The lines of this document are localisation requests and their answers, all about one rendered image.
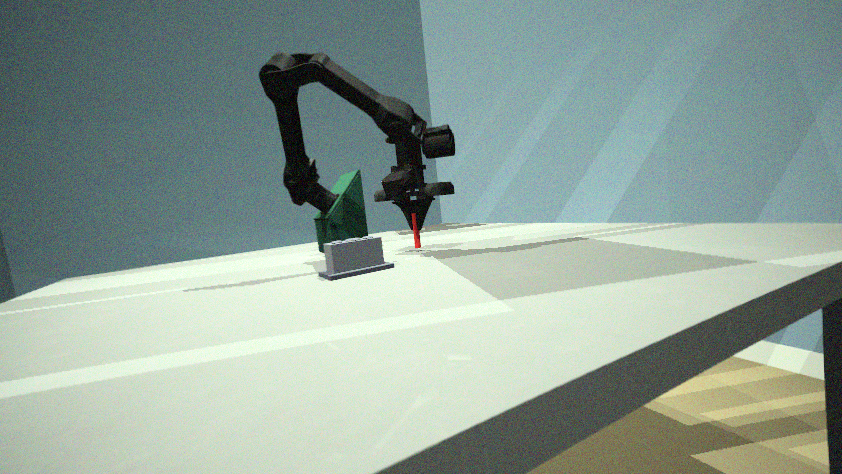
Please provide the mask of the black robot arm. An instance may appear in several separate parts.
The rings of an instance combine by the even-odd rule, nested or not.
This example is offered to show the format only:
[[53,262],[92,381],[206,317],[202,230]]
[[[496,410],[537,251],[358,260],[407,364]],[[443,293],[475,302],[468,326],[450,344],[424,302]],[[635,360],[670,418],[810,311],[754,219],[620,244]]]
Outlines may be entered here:
[[[421,147],[429,159],[455,155],[449,125],[426,129],[427,123],[410,104],[377,92],[324,53],[277,52],[261,68],[259,78],[276,108],[286,157],[283,184],[293,204],[302,206],[307,201],[327,215],[339,197],[317,183],[320,176],[316,160],[305,154],[297,97],[299,87],[310,83],[319,82],[368,113],[388,136],[385,142],[395,144],[397,162],[422,160]],[[405,164],[403,170],[392,167],[391,174],[381,181],[386,195],[402,194],[409,186],[417,186],[410,164]]]

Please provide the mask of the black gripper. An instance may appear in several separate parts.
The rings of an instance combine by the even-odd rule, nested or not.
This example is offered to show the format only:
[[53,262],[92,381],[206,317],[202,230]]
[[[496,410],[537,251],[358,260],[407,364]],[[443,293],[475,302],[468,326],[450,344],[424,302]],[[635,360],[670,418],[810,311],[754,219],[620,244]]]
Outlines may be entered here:
[[[424,183],[423,170],[426,169],[426,165],[422,164],[422,160],[397,162],[397,170],[403,170],[405,164],[410,164],[415,173],[417,186],[409,186],[406,191],[410,189],[410,192],[405,191],[402,194],[386,195],[384,189],[376,190],[374,199],[375,202],[394,200],[392,204],[396,204],[402,210],[412,231],[412,213],[415,213],[417,229],[421,230],[431,202],[435,200],[433,196],[455,194],[454,186],[451,182]],[[410,196],[416,196],[416,200],[410,200]]]

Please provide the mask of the red peg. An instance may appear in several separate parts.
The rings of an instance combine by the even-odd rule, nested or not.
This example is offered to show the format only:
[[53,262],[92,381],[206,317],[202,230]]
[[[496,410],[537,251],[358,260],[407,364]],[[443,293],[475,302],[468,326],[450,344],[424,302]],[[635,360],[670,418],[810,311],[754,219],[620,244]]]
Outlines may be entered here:
[[415,248],[421,248],[420,231],[417,229],[416,214],[415,213],[412,213],[412,223],[413,223]]

